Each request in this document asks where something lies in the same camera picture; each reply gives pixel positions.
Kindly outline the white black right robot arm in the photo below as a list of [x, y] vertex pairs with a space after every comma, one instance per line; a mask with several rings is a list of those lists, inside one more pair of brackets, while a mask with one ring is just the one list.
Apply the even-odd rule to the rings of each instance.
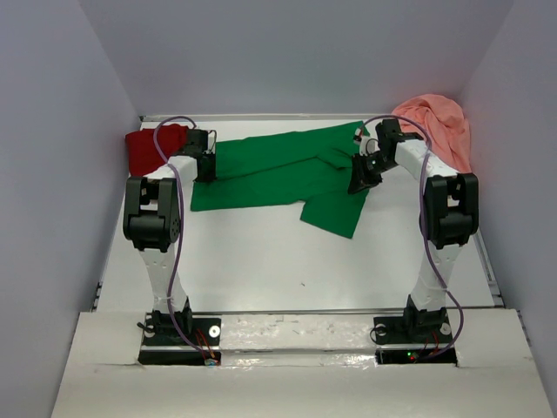
[[375, 319], [370, 336], [379, 346], [442, 343], [450, 347], [460, 336], [449, 324], [446, 303], [455, 301], [448, 288], [450, 276], [462, 248], [479, 228], [479, 180], [461, 173], [433, 152], [433, 140], [420, 125], [404, 132], [405, 118], [381, 115], [374, 137], [359, 126], [353, 140], [348, 192], [370, 190], [385, 172], [402, 167], [419, 184], [419, 232], [424, 256], [418, 278], [400, 316]]

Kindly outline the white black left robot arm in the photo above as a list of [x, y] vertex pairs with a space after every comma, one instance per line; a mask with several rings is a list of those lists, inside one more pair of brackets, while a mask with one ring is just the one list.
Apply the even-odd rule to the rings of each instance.
[[151, 283], [150, 318], [141, 323], [149, 337], [165, 345], [180, 342], [202, 350], [202, 330], [194, 323], [189, 298], [178, 277], [184, 196], [179, 173], [196, 163], [195, 180], [216, 178], [214, 130], [179, 124], [143, 129], [126, 135], [130, 177], [124, 195], [123, 232], [141, 256]]

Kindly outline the green t shirt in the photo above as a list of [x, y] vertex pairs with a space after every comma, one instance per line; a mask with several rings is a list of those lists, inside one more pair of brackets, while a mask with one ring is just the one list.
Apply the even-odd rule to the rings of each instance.
[[309, 131], [223, 141], [217, 178], [193, 187], [194, 212], [303, 203], [301, 221], [350, 239], [366, 192], [350, 194], [359, 121]]

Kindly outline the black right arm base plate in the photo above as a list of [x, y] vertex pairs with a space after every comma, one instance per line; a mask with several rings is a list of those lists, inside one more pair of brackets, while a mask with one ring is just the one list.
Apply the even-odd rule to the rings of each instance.
[[370, 339], [375, 345], [375, 359], [380, 366], [457, 364], [453, 347], [439, 354], [452, 340], [448, 318], [440, 326], [426, 327], [416, 334], [403, 328], [397, 316], [380, 316], [373, 319]]

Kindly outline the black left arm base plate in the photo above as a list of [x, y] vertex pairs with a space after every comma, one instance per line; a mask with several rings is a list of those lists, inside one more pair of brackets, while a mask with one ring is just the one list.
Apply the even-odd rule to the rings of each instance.
[[212, 367], [221, 363], [220, 337], [222, 320], [219, 317], [194, 316], [186, 343], [175, 327], [155, 332], [154, 319], [148, 315], [137, 326], [142, 330], [138, 362], [145, 366]]

